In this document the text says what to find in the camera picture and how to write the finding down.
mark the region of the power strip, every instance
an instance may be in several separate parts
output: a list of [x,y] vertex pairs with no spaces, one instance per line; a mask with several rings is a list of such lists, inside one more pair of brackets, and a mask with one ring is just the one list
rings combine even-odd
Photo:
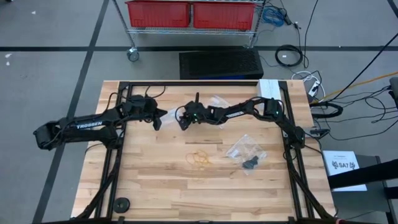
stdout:
[[310,96],[314,97],[315,94],[317,93],[317,90],[318,90],[317,87],[319,87],[320,84],[321,84],[321,83],[320,83],[319,81],[315,81],[315,83],[313,83],[313,85],[312,85],[312,87],[311,87],[311,90],[308,92],[308,94],[309,94]]

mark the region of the metal pole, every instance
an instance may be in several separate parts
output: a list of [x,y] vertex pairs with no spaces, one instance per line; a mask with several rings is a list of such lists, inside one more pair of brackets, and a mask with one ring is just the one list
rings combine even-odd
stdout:
[[257,35],[258,35],[257,31],[258,31],[259,26],[260,26],[260,20],[261,20],[262,12],[264,11],[264,7],[266,6],[266,2],[267,2],[267,0],[264,0],[262,2],[261,10],[260,10],[260,13],[259,13],[259,17],[257,18],[256,26],[254,27],[254,34],[252,36],[250,36],[250,42],[249,42],[249,47],[250,48],[254,47],[254,42],[258,38],[257,37]]
[[131,34],[128,32],[127,24],[126,24],[126,22],[124,21],[124,18],[123,18],[122,12],[120,11],[120,8],[119,8],[118,3],[116,2],[116,0],[112,0],[112,2],[113,2],[114,6],[115,6],[115,8],[116,8],[116,11],[118,12],[118,15],[119,15],[120,20],[122,21],[122,24],[123,24],[123,27],[124,27],[124,31],[126,32],[127,37],[128,37],[129,40],[130,40],[131,47],[132,47],[132,48],[136,48],[136,45],[135,45],[135,43],[134,43],[134,41],[133,41],[133,39],[132,39],[132,37],[131,37]]

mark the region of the black disc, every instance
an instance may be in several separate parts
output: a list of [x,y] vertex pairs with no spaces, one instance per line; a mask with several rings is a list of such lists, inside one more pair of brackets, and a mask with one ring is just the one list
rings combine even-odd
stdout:
[[127,198],[117,198],[113,204],[113,210],[116,213],[124,213],[130,208],[130,201]]

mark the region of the small black object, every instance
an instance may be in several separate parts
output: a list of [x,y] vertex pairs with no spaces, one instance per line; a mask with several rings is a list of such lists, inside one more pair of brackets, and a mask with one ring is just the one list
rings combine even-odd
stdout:
[[286,25],[288,25],[288,26],[292,25],[292,21],[290,20],[287,13],[284,15],[284,17],[285,17],[284,21],[286,22]]
[[117,198],[113,204],[113,210],[116,213],[124,213],[130,208],[130,201],[127,198]]
[[242,166],[245,169],[254,169],[254,166],[258,164],[259,158],[257,156],[254,156],[252,159],[245,161]]
[[124,224],[124,219],[125,219],[124,216],[119,216],[118,224]]

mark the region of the shelf caster wheel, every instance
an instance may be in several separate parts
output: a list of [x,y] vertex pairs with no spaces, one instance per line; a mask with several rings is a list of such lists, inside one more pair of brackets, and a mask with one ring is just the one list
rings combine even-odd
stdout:
[[136,48],[130,48],[127,51],[127,58],[129,59],[130,62],[136,62],[139,59],[139,53]]

